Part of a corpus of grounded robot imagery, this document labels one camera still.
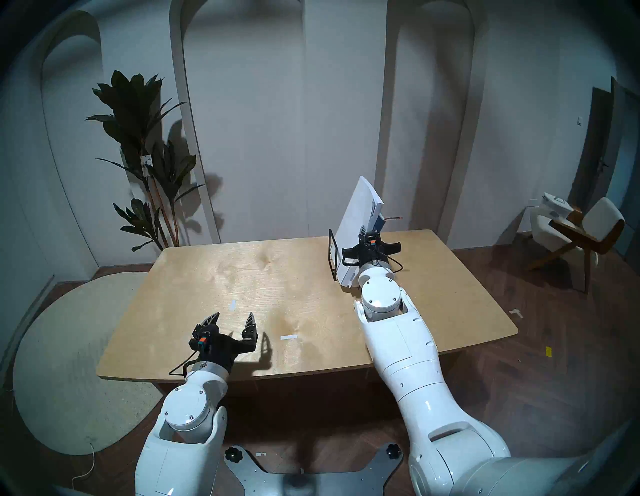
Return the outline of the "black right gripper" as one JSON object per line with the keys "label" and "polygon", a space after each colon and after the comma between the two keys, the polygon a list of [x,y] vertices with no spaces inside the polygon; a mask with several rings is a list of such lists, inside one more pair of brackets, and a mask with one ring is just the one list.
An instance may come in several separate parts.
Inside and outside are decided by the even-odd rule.
{"label": "black right gripper", "polygon": [[342,249],[342,265],[361,268],[367,263],[387,263],[391,255],[400,251],[400,242],[384,242],[378,231],[367,231],[366,226],[362,225],[358,243],[352,248]]}

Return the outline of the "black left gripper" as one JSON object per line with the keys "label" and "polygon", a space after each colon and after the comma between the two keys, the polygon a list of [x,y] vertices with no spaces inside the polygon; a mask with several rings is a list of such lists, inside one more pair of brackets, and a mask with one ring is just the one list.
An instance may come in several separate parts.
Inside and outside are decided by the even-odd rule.
{"label": "black left gripper", "polygon": [[257,347],[257,325],[252,312],[246,320],[242,331],[242,339],[236,340],[231,336],[220,333],[217,321],[219,312],[206,317],[196,325],[189,340],[189,347],[198,353],[200,361],[212,362],[231,372],[238,355],[251,353]]}

